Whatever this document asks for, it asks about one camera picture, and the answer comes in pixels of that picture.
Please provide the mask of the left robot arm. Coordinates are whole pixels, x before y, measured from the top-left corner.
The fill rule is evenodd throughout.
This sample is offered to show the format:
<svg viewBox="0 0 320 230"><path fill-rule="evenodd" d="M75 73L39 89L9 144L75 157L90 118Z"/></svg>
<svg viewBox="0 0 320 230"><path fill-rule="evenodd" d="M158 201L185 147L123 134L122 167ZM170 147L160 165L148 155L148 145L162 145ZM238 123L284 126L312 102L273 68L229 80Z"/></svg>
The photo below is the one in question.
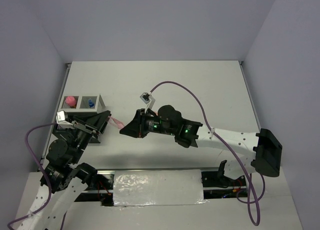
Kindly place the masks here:
<svg viewBox="0 0 320 230"><path fill-rule="evenodd" d="M52 123L56 140L49 145L48 165L42 172L35 199L25 216L10 221L8 229L19 223L19 229L62 229L66 213L86 189L103 184L105 178L87 163L79 163L84 150L96 143L107 127L110 111L88 116L68 115L58 111Z"/></svg>

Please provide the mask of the pink highlighter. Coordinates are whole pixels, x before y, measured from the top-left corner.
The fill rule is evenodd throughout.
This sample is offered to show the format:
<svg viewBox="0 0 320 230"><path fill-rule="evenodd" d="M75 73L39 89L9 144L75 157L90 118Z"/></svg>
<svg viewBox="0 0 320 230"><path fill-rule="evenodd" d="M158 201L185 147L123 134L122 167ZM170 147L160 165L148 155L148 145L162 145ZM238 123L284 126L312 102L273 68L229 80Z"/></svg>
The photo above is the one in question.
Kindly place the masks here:
<svg viewBox="0 0 320 230"><path fill-rule="evenodd" d="M121 121L119 121L111 116L108 118L108 124L116 127L119 130L123 129L125 126Z"/></svg>

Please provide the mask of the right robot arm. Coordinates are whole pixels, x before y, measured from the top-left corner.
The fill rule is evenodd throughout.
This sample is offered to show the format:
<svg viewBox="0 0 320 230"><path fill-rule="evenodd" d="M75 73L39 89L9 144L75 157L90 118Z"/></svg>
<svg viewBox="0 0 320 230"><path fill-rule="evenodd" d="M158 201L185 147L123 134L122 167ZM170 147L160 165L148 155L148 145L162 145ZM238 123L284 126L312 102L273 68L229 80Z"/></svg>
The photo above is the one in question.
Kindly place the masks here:
<svg viewBox="0 0 320 230"><path fill-rule="evenodd" d="M171 135L184 147L228 150L235 160L223 160L219 165L218 182L229 185L234 179L257 172L267 177L280 174L282 145L268 129L258 133L236 132L218 128L207 129L202 123L184 119L171 105L160 107L158 112L138 109L133 120L120 134L144 138L149 133Z"/></svg>

